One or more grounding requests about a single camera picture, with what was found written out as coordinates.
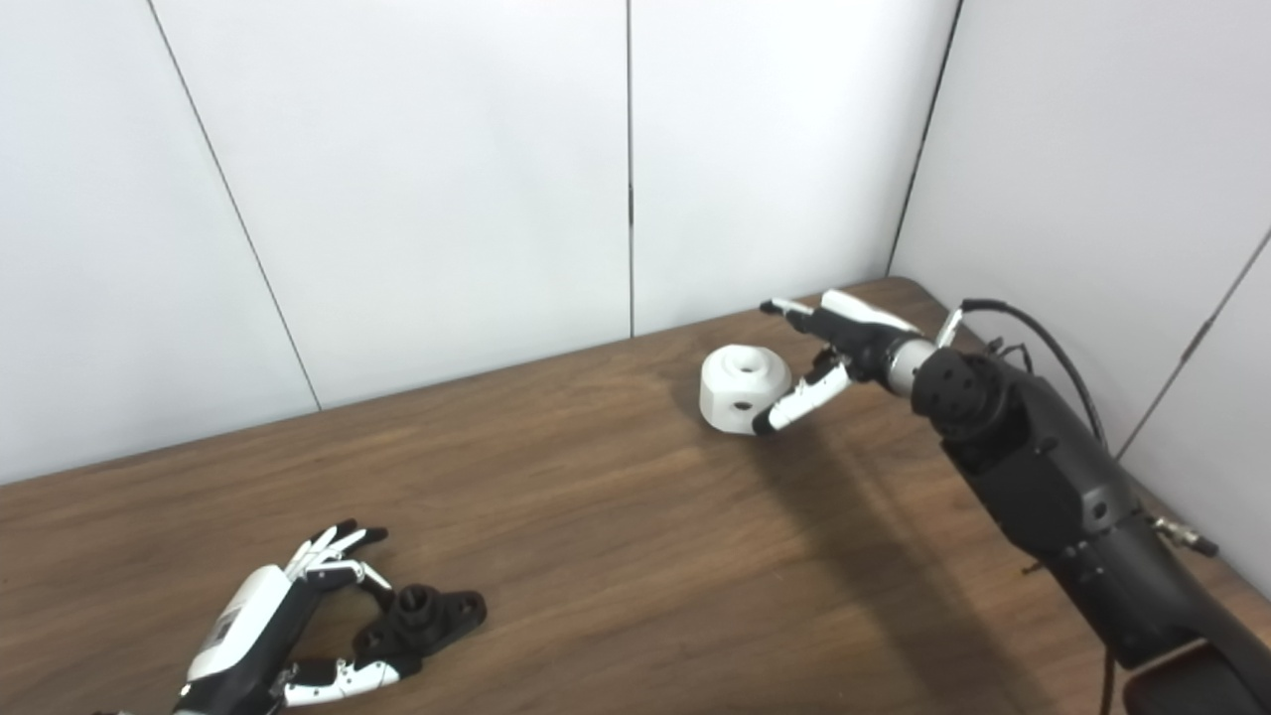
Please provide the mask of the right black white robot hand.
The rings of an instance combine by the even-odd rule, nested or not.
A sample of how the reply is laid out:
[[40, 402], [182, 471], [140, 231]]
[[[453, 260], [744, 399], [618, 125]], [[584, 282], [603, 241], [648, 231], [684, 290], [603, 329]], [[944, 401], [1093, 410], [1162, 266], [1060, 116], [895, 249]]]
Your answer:
[[785, 429], [853, 384], [878, 384], [899, 398], [910, 398], [918, 368], [934, 353], [934, 345], [913, 323], [839, 290], [826, 291], [817, 307], [769, 298], [760, 304], [760, 312], [777, 314], [824, 345], [812, 371], [752, 418], [751, 429], [758, 436]]

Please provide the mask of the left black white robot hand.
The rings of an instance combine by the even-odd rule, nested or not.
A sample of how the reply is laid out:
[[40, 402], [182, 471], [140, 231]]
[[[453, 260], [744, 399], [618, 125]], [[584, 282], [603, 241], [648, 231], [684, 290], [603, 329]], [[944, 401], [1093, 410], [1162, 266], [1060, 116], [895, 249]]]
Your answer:
[[355, 519], [304, 540], [285, 565], [267, 564], [241, 583], [219, 613], [191, 662], [175, 714], [281, 714], [330, 704], [391, 686], [419, 673], [422, 657], [291, 660], [323, 598], [358, 587], [386, 611], [395, 593], [389, 580], [353, 558], [377, 540], [381, 526]]

